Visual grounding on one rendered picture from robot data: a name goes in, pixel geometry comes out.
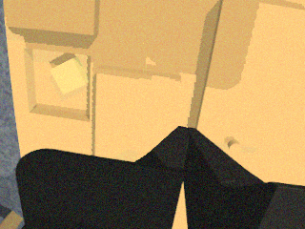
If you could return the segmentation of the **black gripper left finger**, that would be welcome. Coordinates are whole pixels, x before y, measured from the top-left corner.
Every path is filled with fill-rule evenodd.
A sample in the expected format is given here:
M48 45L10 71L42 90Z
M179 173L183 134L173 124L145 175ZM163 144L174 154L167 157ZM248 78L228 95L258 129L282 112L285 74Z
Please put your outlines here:
M172 229L185 176L187 127L135 162L44 148L16 166L24 223L33 214L111 229Z

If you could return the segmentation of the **yellow block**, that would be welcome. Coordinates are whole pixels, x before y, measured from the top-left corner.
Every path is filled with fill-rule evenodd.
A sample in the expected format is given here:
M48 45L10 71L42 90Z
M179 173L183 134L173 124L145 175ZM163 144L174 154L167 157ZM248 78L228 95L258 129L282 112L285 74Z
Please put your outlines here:
M64 94L91 81L77 56L52 68L51 74Z

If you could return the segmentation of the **tan square board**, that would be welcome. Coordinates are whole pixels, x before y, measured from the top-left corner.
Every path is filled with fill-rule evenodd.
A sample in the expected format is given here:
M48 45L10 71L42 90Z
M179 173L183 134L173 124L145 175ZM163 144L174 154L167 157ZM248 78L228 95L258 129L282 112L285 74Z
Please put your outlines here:
M305 0L4 0L21 157L135 162L196 128L262 181L305 186ZM63 93L75 57L90 82Z

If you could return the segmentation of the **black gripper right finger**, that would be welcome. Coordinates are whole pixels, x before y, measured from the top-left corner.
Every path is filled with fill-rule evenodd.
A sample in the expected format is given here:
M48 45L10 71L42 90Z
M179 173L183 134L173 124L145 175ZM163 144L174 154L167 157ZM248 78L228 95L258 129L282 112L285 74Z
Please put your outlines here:
M305 186L264 182L188 127L188 229L305 229Z

